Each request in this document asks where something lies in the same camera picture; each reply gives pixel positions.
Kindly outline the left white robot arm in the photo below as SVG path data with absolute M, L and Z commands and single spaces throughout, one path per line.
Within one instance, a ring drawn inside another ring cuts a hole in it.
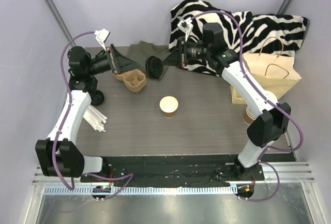
M 85 112 L 90 105 L 99 105 L 104 101 L 104 95 L 97 90 L 96 75 L 111 71 L 122 74 L 141 65 L 121 55 L 112 44 L 101 50 L 95 57 L 81 46 L 69 49 L 70 79 L 65 106 L 61 115 L 44 140 L 38 140 L 35 145 L 41 170 L 45 176 L 78 178 L 91 173 L 99 182 L 105 182 L 110 176 L 110 169 L 102 157 L 83 156 L 76 147 L 79 127 Z

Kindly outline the black plastic cup lid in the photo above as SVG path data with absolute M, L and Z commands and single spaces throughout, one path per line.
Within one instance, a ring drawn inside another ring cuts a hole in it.
M 160 79 L 163 74 L 162 60 L 155 56 L 146 59 L 145 68 L 147 75 L 152 79 Z

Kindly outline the brown pulp cup carrier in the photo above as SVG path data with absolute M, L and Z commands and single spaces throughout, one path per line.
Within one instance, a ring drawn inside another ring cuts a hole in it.
M 112 75 L 116 79 L 122 81 L 124 85 L 134 93 L 141 91 L 147 84 L 145 73 L 138 69 L 124 72 L 122 74 L 112 73 Z

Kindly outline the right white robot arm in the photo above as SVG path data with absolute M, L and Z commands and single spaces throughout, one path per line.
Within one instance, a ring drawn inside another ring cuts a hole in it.
M 266 148 L 287 130 L 287 115 L 291 108 L 287 103 L 279 104 L 266 94 L 239 61 L 239 54 L 226 45 L 220 24 L 204 24 L 203 39 L 198 42 L 188 39 L 192 28 L 192 24 L 180 24 L 179 29 L 185 35 L 179 38 L 175 50 L 163 64 L 185 67 L 193 59 L 206 60 L 218 75 L 239 92 L 255 119 L 247 128 L 248 141 L 244 149 L 234 159 L 233 176 L 245 180 L 253 173 Z

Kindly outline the brown paper coffee cup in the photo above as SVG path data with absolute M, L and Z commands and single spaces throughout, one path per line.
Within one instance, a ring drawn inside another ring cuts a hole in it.
M 178 108 L 178 100 L 173 96 L 165 96 L 160 100 L 159 107 L 166 118 L 172 118 Z

